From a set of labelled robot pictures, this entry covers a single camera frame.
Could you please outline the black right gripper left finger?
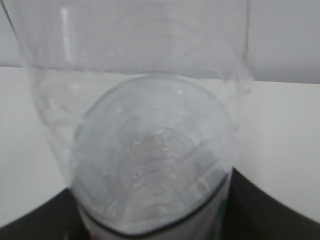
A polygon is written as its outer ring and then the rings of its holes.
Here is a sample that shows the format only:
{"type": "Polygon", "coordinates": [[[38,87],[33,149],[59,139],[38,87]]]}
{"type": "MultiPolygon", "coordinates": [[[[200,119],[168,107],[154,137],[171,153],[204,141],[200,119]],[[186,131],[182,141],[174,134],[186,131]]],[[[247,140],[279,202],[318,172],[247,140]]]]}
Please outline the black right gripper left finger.
{"type": "Polygon", "coordinates": [[[0,228],[2,240],[85,240],[87,231],[67,189],[0,228]]]}

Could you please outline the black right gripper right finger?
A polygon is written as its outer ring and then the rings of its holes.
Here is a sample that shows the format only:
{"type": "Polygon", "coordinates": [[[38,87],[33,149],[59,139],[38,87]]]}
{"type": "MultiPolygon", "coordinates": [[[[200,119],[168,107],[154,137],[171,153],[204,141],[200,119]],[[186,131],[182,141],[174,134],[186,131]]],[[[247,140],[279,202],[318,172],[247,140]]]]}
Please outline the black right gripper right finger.
{"type": "Polygon", "coordinates": [[[318,240],[319,223],[292,210],[232,171],[223,224],[225,240],[318,240]]]}

